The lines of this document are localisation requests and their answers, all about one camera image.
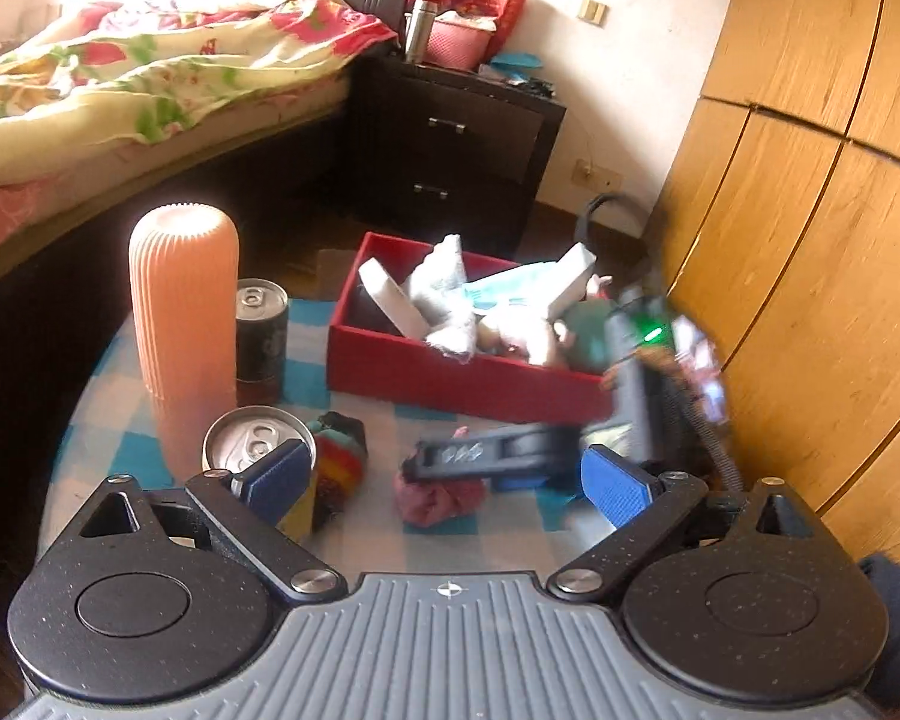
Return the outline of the wooden wardrobe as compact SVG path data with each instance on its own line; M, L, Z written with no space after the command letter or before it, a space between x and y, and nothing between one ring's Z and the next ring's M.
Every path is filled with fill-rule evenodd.
M900 561L900 0L730 0L653 226L741 472Z

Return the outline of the black coffee can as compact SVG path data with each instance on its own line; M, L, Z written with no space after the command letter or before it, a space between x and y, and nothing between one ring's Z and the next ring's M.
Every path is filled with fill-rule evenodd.
M237 283L237 401L274 405L283 393L289 298L278 283Z

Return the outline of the blue face mask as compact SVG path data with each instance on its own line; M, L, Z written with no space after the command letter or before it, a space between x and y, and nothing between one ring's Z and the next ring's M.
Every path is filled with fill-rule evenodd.
M556 262L514 266L489 277L468 281L463 285L463 294L476 314L482 316L507 305L535 316L554 317L580 299L571 283L559 275Z

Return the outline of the dark red knitted cloth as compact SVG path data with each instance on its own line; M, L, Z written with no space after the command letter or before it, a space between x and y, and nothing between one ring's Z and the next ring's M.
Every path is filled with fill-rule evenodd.
M393 478L395 507L401 520L416 528L432 528L453 518L473 515L487 497L482 479L409 481L400 470Z

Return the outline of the silver top drink can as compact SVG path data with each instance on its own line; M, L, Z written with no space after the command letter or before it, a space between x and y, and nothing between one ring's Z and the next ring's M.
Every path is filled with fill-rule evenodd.
M278 406L248 405L217 418L203 439L203 470L230 475L230 492L294 541L312 533L317 445L305 422Z

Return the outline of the red rectangular storage box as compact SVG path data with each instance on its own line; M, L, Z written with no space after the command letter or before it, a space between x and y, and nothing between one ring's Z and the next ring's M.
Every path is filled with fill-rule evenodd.
M500 356L455 361L403 337L347 273L329 321L326 385L333 392L502 422L575 424L611 414L611 394L590 374Z

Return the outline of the wall power outlet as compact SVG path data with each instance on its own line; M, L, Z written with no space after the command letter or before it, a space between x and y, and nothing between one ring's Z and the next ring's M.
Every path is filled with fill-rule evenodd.
M622 187L622 176L609 167L578 158L572 167L571 183L593 193L611 193Z

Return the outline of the orange ribbed cylinder vase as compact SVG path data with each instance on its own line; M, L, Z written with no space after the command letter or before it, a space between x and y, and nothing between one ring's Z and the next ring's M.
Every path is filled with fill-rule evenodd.
M128 247L137 357L165 465L203 470L203 439L237 406L238 234L224 211L172 203L142 216Z

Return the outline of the grey white towel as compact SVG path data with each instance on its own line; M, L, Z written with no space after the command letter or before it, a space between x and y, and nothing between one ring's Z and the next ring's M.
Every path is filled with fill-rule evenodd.
M447 234L434 245L404 282L404 291L429 327L424 343L463 362L478 346L478 319L464 292L467 284L458 234Z

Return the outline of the steel thermos bottle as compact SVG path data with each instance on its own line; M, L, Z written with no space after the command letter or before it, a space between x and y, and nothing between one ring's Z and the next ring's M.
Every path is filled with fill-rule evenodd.
M416 0L406 18L404 32L404 60L419 65L425 60L432 26L439 15L439 4L434 0Z

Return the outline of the teal plush doll toy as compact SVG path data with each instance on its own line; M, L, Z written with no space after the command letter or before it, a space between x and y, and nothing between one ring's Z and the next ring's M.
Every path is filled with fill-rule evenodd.
M591 277L582 301L546 319L536 309L503 305L476 325L476 348L530 366L598 376L611 366L605 323L613 313L611 277Z

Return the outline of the blue white checkered cloth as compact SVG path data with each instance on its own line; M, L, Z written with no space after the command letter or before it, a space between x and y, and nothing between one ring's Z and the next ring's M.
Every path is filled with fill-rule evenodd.
M575 491L493 484L463 514L416 528L398 514L395 475L423 437L445 437L466 419L390 401L331 392L326 342L333 307L289 306L279 405L317 433L322 477L307 548L347 578L363 572L523 571L548 575L611 533ZM137 360L134 323L116 330L66 427L48 486L38 544L48 548L95 486L130 473L142 488L173 479L155 437Z

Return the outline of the dark wooden nightstand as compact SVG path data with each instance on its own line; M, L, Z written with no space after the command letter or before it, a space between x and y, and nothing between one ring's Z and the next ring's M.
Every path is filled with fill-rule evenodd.
M364 223L510 257L566 108L474 73L367 55L344 106L357 146L347 210Z

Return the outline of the floral bed quilt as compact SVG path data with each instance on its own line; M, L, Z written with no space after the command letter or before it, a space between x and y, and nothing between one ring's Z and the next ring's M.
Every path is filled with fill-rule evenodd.
M395 36L344 0L92 4L0 55L0 185L334 75Z

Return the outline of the white sponge block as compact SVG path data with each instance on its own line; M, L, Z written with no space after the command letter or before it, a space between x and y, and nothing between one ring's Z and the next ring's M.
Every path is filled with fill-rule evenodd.
M559 319L572 305L585 298L595 262L595 255L582 242L576 242L560 257L543 293L546 319Z
M383 265L377 259L368 259L357 268L357 273L362 288L391 325L404 338L424 341L430 332L429 323Z

